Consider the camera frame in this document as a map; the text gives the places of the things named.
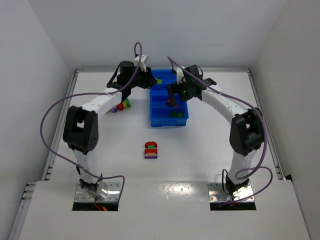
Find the green small lego brick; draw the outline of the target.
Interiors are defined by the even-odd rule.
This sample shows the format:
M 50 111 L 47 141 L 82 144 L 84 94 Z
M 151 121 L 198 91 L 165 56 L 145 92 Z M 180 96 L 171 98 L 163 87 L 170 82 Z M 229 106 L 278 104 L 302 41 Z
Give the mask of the green small lego brick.
M 147 149 L 150 149 L 150 150 L 151 150 L 151 149 L 155 149 L 155 148 L 156 148 L 156 147 L 155 147 L 154 145 L 148 145 L 148 146 L 147 146 Z

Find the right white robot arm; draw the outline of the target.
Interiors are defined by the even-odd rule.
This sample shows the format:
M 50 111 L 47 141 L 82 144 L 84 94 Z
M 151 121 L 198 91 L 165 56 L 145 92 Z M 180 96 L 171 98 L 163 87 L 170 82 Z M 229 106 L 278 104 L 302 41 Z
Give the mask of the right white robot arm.
M 218 111 L 230 124 L 229 143 L 233 149 L 233 158 L 224 188 L 232 195 L 248 185 L 253 158 L 264 142 L 260 111 L 224 96 L 217 83 L 211 78 L 204 79 L 199 70 L 197 65 L 172 69 L 176 81 L 167 86 L 169 105 L 177 106 L 176 96 L 182 102 L 198 98 Z

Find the metal base plate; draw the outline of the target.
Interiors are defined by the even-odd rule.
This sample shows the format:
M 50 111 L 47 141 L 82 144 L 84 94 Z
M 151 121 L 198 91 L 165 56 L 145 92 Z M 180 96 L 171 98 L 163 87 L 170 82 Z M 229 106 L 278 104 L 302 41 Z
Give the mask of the metal base plate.
M 241 200 L 241 203 L 253 203 L 255 201 L 252 185 L 250 182 L 247 186 L 241 187 L 237 191 L 233 192 L 232 195 L 229 195 L 223 191 L 221 182 L 209 182 L 207 184 L 207 187 L 210 203 L 222 203 L 238 200 Z
M 77 185 L 74 195 L 75 203 L 116 203 L 121 190 L 120 182 L 103 182 L 96 190 L 87 190 Z

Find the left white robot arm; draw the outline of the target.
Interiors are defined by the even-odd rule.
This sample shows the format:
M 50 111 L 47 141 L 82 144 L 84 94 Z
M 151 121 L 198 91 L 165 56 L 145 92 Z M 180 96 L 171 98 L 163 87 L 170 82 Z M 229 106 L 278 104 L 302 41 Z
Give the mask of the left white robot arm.
M 157 83 L 145 61 L 146 55 L 120 62 L 102 95 L 67 111 L 62 139 L 76 157 L 80 186 L 91 195 L 98 194 L 103 181 L 94 151 L 99 140 L 99 118 L 125 102 L 133 88 L 150 89 Z

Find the blue divided plastic tray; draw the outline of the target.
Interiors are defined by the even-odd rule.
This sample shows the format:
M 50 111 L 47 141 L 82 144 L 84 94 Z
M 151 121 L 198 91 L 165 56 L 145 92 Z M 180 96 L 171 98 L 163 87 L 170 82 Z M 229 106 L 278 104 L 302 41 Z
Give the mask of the blue divided plastic tray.
M 149 118 L 152 127 L 183 127 L 189 118 L 188 105 L 181 102 L 176 94 L 177 106 L 169 105 L 167 86 L 176 82 L 176 76 L 170 69 L 153 69 L 157 80 L 149 91 Z

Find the red round lego brick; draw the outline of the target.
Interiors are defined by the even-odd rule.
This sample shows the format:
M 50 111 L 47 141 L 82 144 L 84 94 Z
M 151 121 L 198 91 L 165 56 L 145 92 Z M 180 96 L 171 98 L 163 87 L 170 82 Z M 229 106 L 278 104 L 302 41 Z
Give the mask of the red round lego brick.
M 122 103 L 117 105 L 117 110 L 118 111 L 122 111 L 123 109 L 124 109 L 124 106 L 123 106 Z

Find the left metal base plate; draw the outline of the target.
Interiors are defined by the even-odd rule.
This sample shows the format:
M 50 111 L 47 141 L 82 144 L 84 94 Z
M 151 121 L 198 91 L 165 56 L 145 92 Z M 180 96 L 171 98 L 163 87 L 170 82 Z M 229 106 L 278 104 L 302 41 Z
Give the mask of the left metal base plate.
M 121 190 L 120 182 L 103 182 L 96 190 L 87 190 L 77 185 L 74 195 L 75 203 L 116 203 Z

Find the purple round lego brick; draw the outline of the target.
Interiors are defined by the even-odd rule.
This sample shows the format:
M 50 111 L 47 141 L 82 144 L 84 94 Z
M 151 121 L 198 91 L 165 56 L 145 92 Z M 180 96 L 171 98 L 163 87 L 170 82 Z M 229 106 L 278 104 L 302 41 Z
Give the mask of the purple round lego brick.
M 118 111 L 118 108 L 116 106 L 111 109 L 112 113 L 116 113 L 117 111 Z

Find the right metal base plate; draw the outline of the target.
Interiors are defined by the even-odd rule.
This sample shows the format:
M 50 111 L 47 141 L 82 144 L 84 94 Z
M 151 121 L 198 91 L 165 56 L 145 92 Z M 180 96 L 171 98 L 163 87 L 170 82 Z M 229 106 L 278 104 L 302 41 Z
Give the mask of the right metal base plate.
M 209 182 L 207 184 L 207 187 L 210 203 L 222 203 L 238 200 L 241 200 L 241 203 L 253 203 L 255 201 L 252 185 L 250 182 L 247 186 L 241 187 L 237 191 L 233 192 L 232 195 L 229 195 L 223 191 L 221 182 Z

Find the purple base lego brick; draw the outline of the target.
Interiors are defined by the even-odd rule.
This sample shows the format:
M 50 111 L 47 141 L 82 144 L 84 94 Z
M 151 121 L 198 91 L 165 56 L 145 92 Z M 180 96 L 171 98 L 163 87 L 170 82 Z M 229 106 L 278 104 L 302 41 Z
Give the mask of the purple base lego brick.
M 157 159 L 158 158 L 158 154 L 154 153 L 154 152 L 145 153 L 144 154 L 144 158 L 145 159 Z

